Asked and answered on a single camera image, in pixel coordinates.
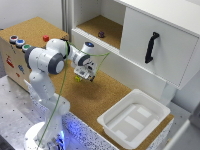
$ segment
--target black handle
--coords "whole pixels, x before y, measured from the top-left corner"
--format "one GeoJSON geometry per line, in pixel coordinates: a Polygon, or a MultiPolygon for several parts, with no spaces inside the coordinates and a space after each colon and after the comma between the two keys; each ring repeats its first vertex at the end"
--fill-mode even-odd
{"type": "Polygon", "coordinates": [[[147,53],[146,53],[146,57],[145,57],[145,63],[148,64],[149,62],[151,62],[153,60],[153,57],[151,57],[151,53],[153,50],[153,46],[154,46],[154,40],[157,39],[160,35],[156,32],[153,32],[153,36],[151,37],[150,41],[149,41],[149,45],[147,48],[147,53]]]}

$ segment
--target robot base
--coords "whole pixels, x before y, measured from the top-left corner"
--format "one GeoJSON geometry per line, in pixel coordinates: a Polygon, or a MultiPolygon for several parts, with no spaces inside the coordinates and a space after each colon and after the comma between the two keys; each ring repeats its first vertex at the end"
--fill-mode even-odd
{"type": "Polygon", "coordinates": [[[44,125],[44,122],[35,124],[26,132],[25,137],[24,137],[24,150],[49,150],[47,146],[44,148],[41,148],[41,147],[38,148],[38,142],[35,141],[35,137],[37,136],[38,132],[40,131],[43,125],[44,125]]]}

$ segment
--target cabinet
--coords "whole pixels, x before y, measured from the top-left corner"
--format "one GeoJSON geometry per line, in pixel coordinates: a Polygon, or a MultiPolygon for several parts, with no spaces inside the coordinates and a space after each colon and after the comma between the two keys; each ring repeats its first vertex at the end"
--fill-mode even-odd
{"type": "MultiPolygon", "coordinates": [[[[77,45],[81,45],[77,40],[78,34],[79,41],[82,37],[101,46],[99,53],[110,51],[126,59],[127,64],[131,62],[148,72],[149,76],[154,75],[177,89],[183,88],[199,71],[200,6],[182,0],[74,0],[73,6],[72,40],[77,45]],[[106,35],[103,39],[98,37],[102,30],[106,35]],[[160,36],[154,40],[153,60],[146,64],[145,56],[154,32],[160,36]]],[[[112,77],[123,75],[118,66],[125,67],[122,70],[127,73],[134,68],[120,62],[120,59],[116,64],[109,60],[106,62],[110,68],[102,66],[102,70],[112,77]]],[[[125,85],[128,81],[134,84],[143,80],[137,76],[133,73],[132,78],[117,80],[125,85]]]]}

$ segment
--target open shelf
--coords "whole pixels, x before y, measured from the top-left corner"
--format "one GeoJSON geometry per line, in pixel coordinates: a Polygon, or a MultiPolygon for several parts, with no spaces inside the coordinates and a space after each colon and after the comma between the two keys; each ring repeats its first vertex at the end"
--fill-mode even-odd
{"type": "Polygon", "coordinates": [[[103,31],[105,33],[105,37],[99,39],[116,47],[117,49],[120,49],[123,30],[122,25],[100,15],[78,25],[77,27],[97,38],[99,38],[98,33],[103,31]]]}

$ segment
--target white cabinet door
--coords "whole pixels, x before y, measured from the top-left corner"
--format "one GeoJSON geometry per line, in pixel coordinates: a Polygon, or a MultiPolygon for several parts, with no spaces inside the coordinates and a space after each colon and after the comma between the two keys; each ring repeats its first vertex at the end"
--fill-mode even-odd
{"type": "Polygon", "coordinates": [[[191,34],[127,8],[120,54],[179,86],[197,41],[198,38],[191,34]],[[153,60],[146,64],[145,56],[153,32],[160,37],[154,40],[153,60]]]}

